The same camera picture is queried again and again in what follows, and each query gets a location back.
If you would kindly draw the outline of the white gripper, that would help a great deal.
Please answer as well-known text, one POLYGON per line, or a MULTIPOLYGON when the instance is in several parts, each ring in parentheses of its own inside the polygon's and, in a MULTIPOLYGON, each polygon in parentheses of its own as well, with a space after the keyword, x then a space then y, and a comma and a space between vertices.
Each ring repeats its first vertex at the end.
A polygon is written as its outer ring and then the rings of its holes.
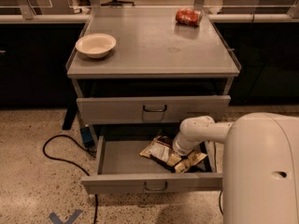
POLYGON ((193 140, 189 140, 185 135, 182 133, 178 133, 172 144, 172 148, 177 153, 172 153, 166 164, 170 167, 175 166, 177 163, 181 161, 180 156, 187 156, 190 152, 193 151, 194 147, 196 146, 196 142, 193 140))

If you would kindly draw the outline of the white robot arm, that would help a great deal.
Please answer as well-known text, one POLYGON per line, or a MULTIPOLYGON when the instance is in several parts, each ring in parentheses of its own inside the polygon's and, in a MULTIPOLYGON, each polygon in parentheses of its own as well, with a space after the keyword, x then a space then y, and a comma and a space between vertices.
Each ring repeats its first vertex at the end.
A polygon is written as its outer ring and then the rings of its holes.
POLYGON ((224 145, 223 224, 299 224, 299 118, 250 113, 233 122, 209 116, 179 125, 173 149, 224 145))

